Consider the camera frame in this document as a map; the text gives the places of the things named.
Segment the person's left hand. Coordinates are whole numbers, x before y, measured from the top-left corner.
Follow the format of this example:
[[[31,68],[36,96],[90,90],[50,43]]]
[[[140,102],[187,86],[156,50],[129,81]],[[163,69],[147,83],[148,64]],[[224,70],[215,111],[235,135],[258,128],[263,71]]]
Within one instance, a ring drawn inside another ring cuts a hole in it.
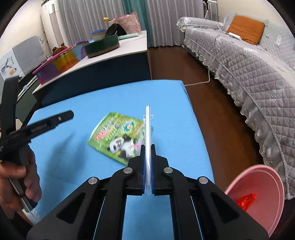
[[[1,208],[8,219],[21,211],[24,197],[27,205],[38,203],[42,197],[34,152],[25,147],[26,166],[1,161]]]

